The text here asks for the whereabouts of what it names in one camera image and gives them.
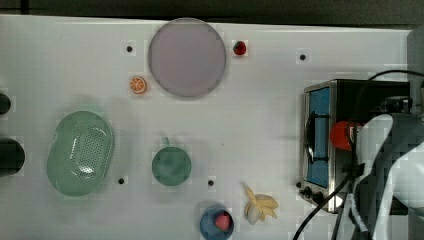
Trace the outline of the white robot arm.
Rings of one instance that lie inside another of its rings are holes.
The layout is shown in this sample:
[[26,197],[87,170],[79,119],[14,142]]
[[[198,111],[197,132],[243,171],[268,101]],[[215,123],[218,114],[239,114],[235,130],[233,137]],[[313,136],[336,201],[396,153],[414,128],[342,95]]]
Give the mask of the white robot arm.
[[362,174],[347,195],[340,240],[390,240],[392,201],[423,216],[423,121],[412,100],[389,97],[357,135]]

